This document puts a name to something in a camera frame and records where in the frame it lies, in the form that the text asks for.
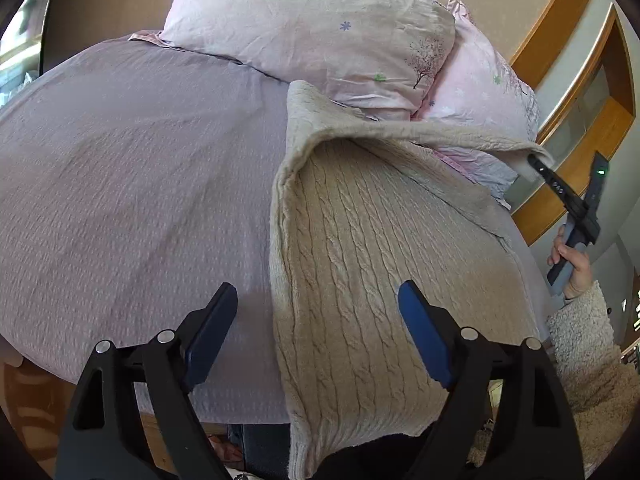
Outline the person's right hand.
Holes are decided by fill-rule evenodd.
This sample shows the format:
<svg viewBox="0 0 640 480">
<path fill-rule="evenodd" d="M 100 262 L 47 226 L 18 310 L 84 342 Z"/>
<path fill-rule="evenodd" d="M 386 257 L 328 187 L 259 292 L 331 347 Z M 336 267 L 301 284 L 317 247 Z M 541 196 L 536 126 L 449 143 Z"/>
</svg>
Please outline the person's right hand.
<svg viewBox="0 0 640 480">
<path fill-rule="evenodd" d="M 576 248 L 566 246 L 563 242 L 564 233 L 565 226 L 560 226 L 553 240 L 547 263 L 553 266 L 564 258 L 573 267 L 572 274 L 563 288 L 565 301 L 571 302 L 588 292 L 593 284 L 593 276 L 588 255 Z"/>
</svg>

